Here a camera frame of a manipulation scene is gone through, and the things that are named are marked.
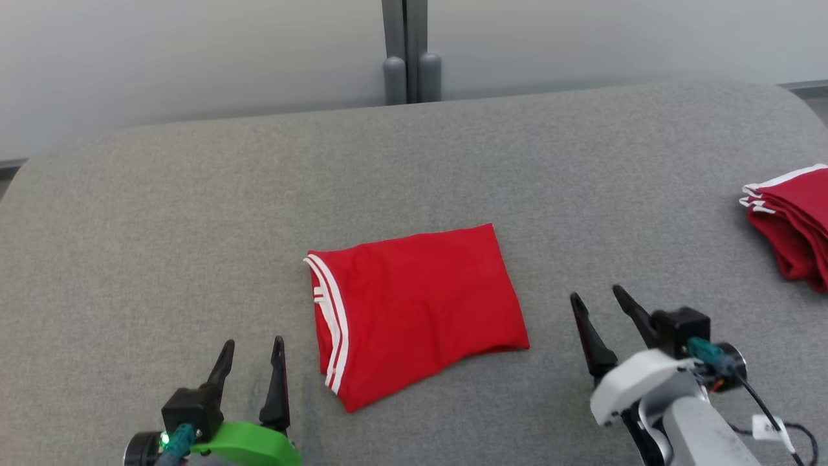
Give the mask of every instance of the white label tag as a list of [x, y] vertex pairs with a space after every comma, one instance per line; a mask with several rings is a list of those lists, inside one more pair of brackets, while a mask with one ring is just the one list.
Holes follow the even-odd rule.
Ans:
[[774, 416], [773, 418], [777, 421], [779, 427], [782, 428], [782, 431], [777, 432], [766, 415], [753, 415], [753, 437], [756, 440], [783, 442], [788, 451], [794, 451], [791, 438], [787, 435], [787, 430], [785, 430], [782, 419], [779, 416]]

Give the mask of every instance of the gray fabric table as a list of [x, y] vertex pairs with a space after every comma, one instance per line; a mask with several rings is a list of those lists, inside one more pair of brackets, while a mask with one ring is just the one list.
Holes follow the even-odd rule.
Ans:
[[[615, 283], [708, 313], [771, 409], [825, 442], [828, 301], [780, 278], [737, 199], [826, 153], [793, 95], [703, 81], [166, 124], [32, 159], [0, 202], [0, 464], [116, 464], [227, 338], [224, 413], [255, 420], [277, 333], [308, 464], [639, 464], [590, 415], [568, 301], [629, 357], [644, 346]], [[319, 374], [304, 254], [485, 222], [532, 349], [346, 414]], [[758, 413], [744, 391], [714, 404]]]

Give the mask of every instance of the folded red shorts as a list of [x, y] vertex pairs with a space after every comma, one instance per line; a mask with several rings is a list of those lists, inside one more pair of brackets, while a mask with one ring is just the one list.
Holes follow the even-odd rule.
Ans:
[[493, 227], [309, 251], [320, 371], [353, 412], [486, 352], [529, 348]]
[[746, 185], [748, 218], [773, 244], [782, 275], [828, 286], [828, 166], [817, 164]]

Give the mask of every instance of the black cable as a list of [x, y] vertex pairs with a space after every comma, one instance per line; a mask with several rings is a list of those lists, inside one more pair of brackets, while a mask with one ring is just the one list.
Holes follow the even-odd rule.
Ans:
[[[753, 397], [753, 399], [756, 401], [756, 404], [759, 405], [759, 409], [761, 409], [762, 412], [768, 417], [768, 420], [770, 421], [773, 428], [777, 432], [781, 433], [782, 432], [782, 427], [779, 426], [779, 423], [776, 421], [776, 418], [773, 417], [773, 415], [771, 414], [771, 411], [762, 402], [762, 398], [759, 398], [759, 395], [757, 395], [757, 393], [753, 389], [753, 387], [750, 386], [748, 381], [742, 376], [742, 374], [739, 373], [739, 371], [733, 370], [733, 371], [731, 371], [731, 373], [733, 373], [736, 376], [736, 378], [739, 379], [739, 382], [742, 383], [742, 386], [744, 386], [744, 389], [747, 390], [748, 393]], [[805, 466], [805, 464], [802, 462], [802, 459], [799, 458], [799, 455], [796, 452], [791, 453], [791, 456], [793, 457], [794, 462], [797, 463], [797, 466]]]
[[817, 444], [816, 437], [814, 436], [814, 434], [812, 434], [810, 430], [806, 429], [801, 424], [786, 422], [785, 427], [787, 427], [788, 429], [799, 430], [803, 434], [808, 436], [808, 439], [811, 441], [811, 451], [813, 451], [813, 459], [811, 460], [811, 466], [816, 466], [816, 461], [820, 458], [820, 446]]
[[[748, 436], [748, 437], [753, 437], [753, 432], [751, 432], [750, 430], [740, 429], [739, 427], [737, 427], [735, 425], [732, 425], [732, 424], [728, 424], [728, 425], [730, 426], [731, 429], [733, 429], [733, 431], [735, 433], [737, 433], [739, 435], [745, 435], [745, 436]], [[810, 464], [810, 466], [816, 466], [816, 462], [820, 458], [820, 446], [816, 442], [816, 437], [814, 436], [814, 434], [812, 434], [810, 430], [806, 429], [804, 426], [802, 426], [800, 424], [796, 424], [796, 423], [792, 423], [792, 422], [786, 422], [786, 423], [784, 423], [784, 425], [788, 429], [800, 430], [802, 433], [804, 433], [805, 435], [808, 436], [808, 439], [811, 440], [811, 452], [812, 452], [812, 456], [813, 456], [813, 458], [811, 458], [811, 462], [809, 464]]]

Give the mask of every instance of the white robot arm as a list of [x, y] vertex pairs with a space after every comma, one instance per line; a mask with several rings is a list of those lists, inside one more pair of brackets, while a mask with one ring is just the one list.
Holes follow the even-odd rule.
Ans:
[[595, 378], [590, 399], [595, 421], [623, 424], [645, 466], [759, 466], [708, 398], [712, 386], [726, 391], [748, 385], [742, 355], [728, 343], [709, 343], [710, 318], [703, 313], [681, 308], [651, 316], [620, 286], [613, 291], [650, 349], [619, 365], [586, 306], [572, 294], [587, 367]]

